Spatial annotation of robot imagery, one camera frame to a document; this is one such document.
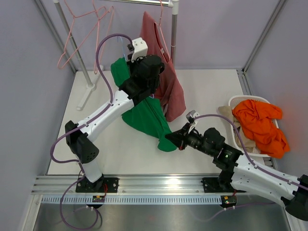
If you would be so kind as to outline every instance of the beige cloth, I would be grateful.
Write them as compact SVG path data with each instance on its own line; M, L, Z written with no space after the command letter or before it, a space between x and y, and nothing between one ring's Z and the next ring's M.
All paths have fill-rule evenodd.
M222 107L219 107L218 108L218 111L219 113L222 115L222 116L225 116L226 118L228 118L229 120L233 121L235 126L237 128L239 128L241 126L240 122L233 116L232 114L232 108L230 106L222 106ZM246 150L249 152L249 153L252 153L254 148L256 147L256 142L253 141L253 140L250 140L248 139L244 133L243 133L243 129L240 128L240 136L243 140L243 143L246 147ZM235 134L235 142L236 144L242 148L242 145L241 145L241 142L240 142L240 139L239 137Z
M230 106L222 106L218 108L219 113L222 116L225 116L226 118L228 118L229 120L231 120L235 126L238 128L241 126L240 122L237 120L237 118L235 118L232 114L232 108Z

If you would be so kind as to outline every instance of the white floor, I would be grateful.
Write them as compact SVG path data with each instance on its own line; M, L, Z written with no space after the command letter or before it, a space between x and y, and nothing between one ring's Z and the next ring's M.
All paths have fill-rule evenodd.
M109 71L104 72L113 90L116 86ZM217 114L219 106L227 105L230 97L243 94L235 70L178 70L178 79L184 89L186 112L169 124L172 131L180 129L186 122L185 115L191 110L203 114ZM90 115L94 110L109 100L109 91L102 78L98 81L83 111L77 111L86 86L82 72L77 72L65 115L60 129L64 134L64 125L72 120L79 120ZM219 118L204 118L199 121L197 129L200 133L215 127L226 143L231 142L230 126ZM164 153L158 150L158 139L141 133L118 118L107 127L94 144L99 148L98 162L104 174L213 174L219 173L212 164L212 158L188 147L184 151ZM58 143L55 157L59 160L73 159L65 141ZM48 174L78 174L80 168L75 163L57 164L51 162Z

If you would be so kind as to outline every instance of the clothes hanger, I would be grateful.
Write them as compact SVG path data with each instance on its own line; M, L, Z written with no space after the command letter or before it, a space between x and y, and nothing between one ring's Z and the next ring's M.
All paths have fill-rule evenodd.
M69 5L68 5L68 3L67 3L66 0L64 0L64 3L65 3L65 5L66 5L66 7L68 8L70 14L71 14L72 17L73 17L73 22L72 22L72 24L71 24L71 26L70 26L70 31L69 31L69 33L68 33L68 36L67 36L67 39L66 39L66 42L65 42L65 45L64 45L64 52L63 52L63 54L60 56L60 59L59 59L59 61L58 61L58 65L57 65L57 66L58 66L59 69L63 69L63 68L66 66L66 64L69 62L69 60L72 59L72 57L75 55L75 53L80 49L80 47L81 47L81 46L83 45L83 43L87 40L87 38L89 37L89 35L93 32L93 30L95 29L95 27L97 27L96 48L95 48L95 50L96 50L96 49L97 49L97 46L98 46L98 39L99 39L99 32L100 32L100 21L101 21L108 13L112 12L111 17L110 17L110 21L109 21L109 26L108 26L108 29L107 29L107 33L106 33L106 35L108 35L108 34L109 34L109 31L110 31L110 27L111 27L112 20L113 20L113 16L114 16L114 7L113 7L113 6L111 6L111 7L109 8L109 10L107 10L107 11L106 11L106 7L105 7L105 6L102 6L102 7L100 7L100 8L97 9L97 8L95 7L94 0L92 0L92 5L93 5L94 10L91 11L91 12L87 12L87 13L85 13L85 14L79 15L79 16L76 16L76 15L73 13L72 9L69 7ZM104 9L105 11L104 11L103 15L100 17L100 16L99 16L99 11L100 11L101 9ZM82 42L81 42L80 45L77 47L77 49L76 49L76 50L72 53L72 55L67 59L67 61L66 61L62 66L60 66L60 62L61 62L62 58L65 56L65 54L66 54L66 47L67 47L69 38L70 38L70 36L71 36L71 34L72 34L72 30L73 30L73 27L74 27L74 24L75 24L75 20L76 20L77 18L81 18L81 17L84 17L84 16L89 15L89 14L92 14L92 13L94 13L94 14L96 15L96 17L97 17L97 22L96 22L96 24L95 24L94 27L91 29L91 31L86 35L86 37L82 40ZM103 50L104 50L104 46L102 47L102 53L101 53L101 55L100 55L100 60L102 59ZM97 67L96 67L96 63L95 63L95 62L94 62L94 73L97 74Z
M162 31L162 28L161 28L161 24L162 24L162 17L163 17L163 11L164 11L164 6L163 6L163 3L162 3L162 0L159 0L160 1L160 6L161 6L161 11L160 11L160 18L159 18L159 23L155 22L155 24L159 27L159 30L160 30L160 34L162 36L162 39L163 39L163 43L164 43L164 51L166 51L167 53L167 56L168 56L168 60L170 61L171 58L170 58L170 55L169 55L169 51L167 49L167 45L166 45L166 41L165 41L165 37L164 37L164 34L163 34L163 31Z

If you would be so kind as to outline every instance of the stainless steel panel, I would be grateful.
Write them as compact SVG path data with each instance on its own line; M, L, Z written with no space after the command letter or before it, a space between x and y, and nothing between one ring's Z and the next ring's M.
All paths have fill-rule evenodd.
M256 196L239 196L240 204L268 202ZM64 205L67 221L86 228L95 219L94 212L80 205ZM211 221L205 220L222 208L218 205L103 205L99 208L102 222L93 230L100 231L290 231L283 209L278 205L256 205L225 211ZM61 221L59 205L42 204L35 231L68 231Z

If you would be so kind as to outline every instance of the red cloth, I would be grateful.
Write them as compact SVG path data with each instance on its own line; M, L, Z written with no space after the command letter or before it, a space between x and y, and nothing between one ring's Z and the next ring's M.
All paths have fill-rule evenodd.
M270 103L245 100L233 109L233 115L239 120L245 136L256 142L263 154L282 158L290 151L283 132L276 128L272 119L282 119L282 110Z
M176 76L172 60L169 60L166 52L164 54L161 52L164 49L160 42L155 20L147 12L143 14L140 37L148 45L148 54L159 56L165 64L165 70L160 74L159 87L154 95L160 100L163 108L168 104L165 117L168 122L171 122L186 110L184 92Z

